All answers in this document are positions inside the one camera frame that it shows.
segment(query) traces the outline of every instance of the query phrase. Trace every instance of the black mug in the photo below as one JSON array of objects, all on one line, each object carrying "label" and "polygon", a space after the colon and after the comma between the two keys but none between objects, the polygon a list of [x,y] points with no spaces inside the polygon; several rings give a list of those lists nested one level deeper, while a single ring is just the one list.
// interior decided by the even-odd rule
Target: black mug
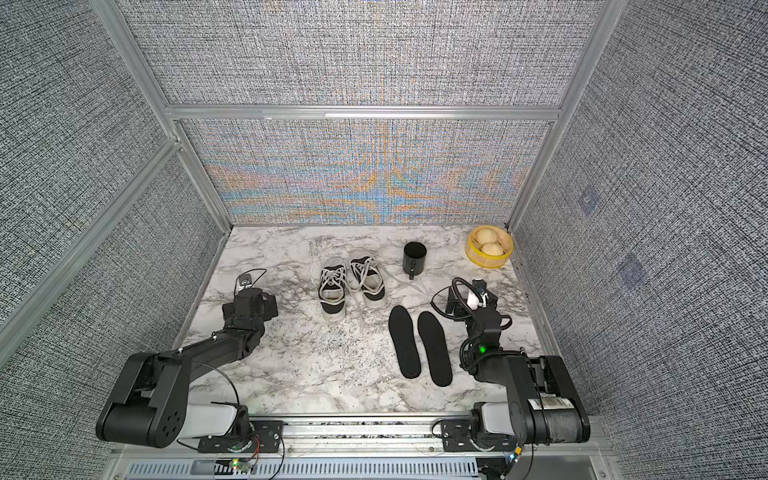
[{"label": "black mug", "polygon": [[402,271],[408,274],[408,278],[413,280],[415,275],[424,271],[424,261],[427,258],[427,247],[424,243],[409,242],[402,249]]}]

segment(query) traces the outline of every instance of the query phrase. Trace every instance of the black and white sneaker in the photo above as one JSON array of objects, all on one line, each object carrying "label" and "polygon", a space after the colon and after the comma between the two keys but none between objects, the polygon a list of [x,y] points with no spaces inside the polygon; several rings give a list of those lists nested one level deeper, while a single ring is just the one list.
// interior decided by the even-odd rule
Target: black and white sneaker
[{"label": "black and white sneaker", "polygon": [[365,250],[355,250],[349,256],[349,269],[352,271],[352,291],[362,291],[362,298],[368,308],[380,308],[386,305],[384,278],[371,254]]},{"label": "black and white sneaker", "polygon": [[323,317],[331,322],[341,320],[346,315],[345,289],[346,266],[340,257],[334,257],[323,265],[320,271],[320,287],[317,296],[323,308]]}]

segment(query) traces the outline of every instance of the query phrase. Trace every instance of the yellow basket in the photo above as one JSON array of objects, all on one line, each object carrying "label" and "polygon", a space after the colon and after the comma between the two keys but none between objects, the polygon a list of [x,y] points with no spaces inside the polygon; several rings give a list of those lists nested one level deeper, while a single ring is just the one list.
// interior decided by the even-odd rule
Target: yellow basket
[{"label": "yellow basket", "polygon": [[[480,245],[475,239],[475,234],[481,228],[490,228],[496,232],[498,242],[504,249],[504,255],[488,255],[480,251]],[[467,253],[467,257],[475,264],[483,268],[499,268],[507,263],[507,259],[512,255],[512,251],[515,249],[515,245],[512,242],[512,235],[507,233],[506,230],[502,230],[499,227],[493,225],[481,225],[476,227],[467,238],[467,246],[464,251]]]}]

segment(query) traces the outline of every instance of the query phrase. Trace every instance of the marble table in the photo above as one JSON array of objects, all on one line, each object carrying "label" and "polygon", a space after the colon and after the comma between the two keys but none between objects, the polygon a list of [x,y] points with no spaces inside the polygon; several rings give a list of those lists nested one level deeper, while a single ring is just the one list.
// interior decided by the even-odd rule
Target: marble table
[{"label": "marble table", "polygon": [[[451,227],[236,227],[187,333],[185,344],[207,338],[223,325],[221,305],[232,300],[235,279],[253,268],[267,268],[257,286],[276,295],[279,316],[266,323],[261,345],[246,359],[222,368],[234,381],[240,400],[251,413],[331,412],[455,412],[478,401],[503,401],[503,387],[476,382],[458,366],[458,348],[466,338],[463,322],[437,316],[445,330],[453,382],[438,387],[429,375],[416,323],[431,311],[432,295],[451,278],[484,278],[499,296],[499,311],[513,318],[503,332],[507,349],[524,347],[541,354],[525,298],[512,267],[485,270],[464,254],[472,226]],[[413,288],[403,273],[402,248],[420,241],[429,249],[424,273]],[[397,280],[386,278],[388,304],[368,310],[347,301],[346,318],[335,323],[320,314],[316,288],[323,261],[347,258],[354,249],[373,254]],[[389,311],[403,305],[411,313],[422,374],[406,379],[400,373],[387,326]],[[227,381],[208,373],[193,383],[190,401],[233,401]]]}]

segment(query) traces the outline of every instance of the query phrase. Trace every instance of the insole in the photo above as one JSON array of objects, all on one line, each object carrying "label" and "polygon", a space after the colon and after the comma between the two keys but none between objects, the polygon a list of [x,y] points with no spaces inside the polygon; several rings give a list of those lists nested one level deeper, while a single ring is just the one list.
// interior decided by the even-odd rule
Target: insole
[{"label": "insole", "polygon": [[445,344],[445,332],[440,322],[430,312],[419,315],[419,336],[427,352],[429,375],[437,386],[449,386],[453,381],[451,360]]},{"label": "insole", "polygon": [[422,374],[422,362],[413,338],[413,321],[403,306],[396,306],[389,313],[389,335],[395,344],[397,363],[402,376],[414,379]]}]

